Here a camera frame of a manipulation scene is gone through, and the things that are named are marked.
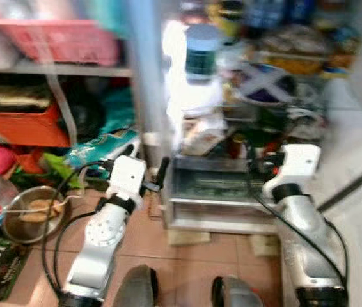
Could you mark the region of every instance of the shelf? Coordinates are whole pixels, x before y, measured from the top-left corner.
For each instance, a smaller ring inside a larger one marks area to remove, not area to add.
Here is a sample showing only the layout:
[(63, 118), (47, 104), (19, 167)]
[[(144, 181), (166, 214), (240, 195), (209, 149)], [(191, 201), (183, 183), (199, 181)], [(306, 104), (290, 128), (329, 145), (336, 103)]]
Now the shelf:
[[(58, 75), (87, 75), (97, 77), (132, 77), (132, 71), (125, 65), (116, 67), (104, 67), (95, 64), (69, 64), (56, 63), (56, 73)], [(29, 59), (21, 59), (9, 69), (2, 69), (0, 72), (11, 74), (44, 74), (47, 67)]]

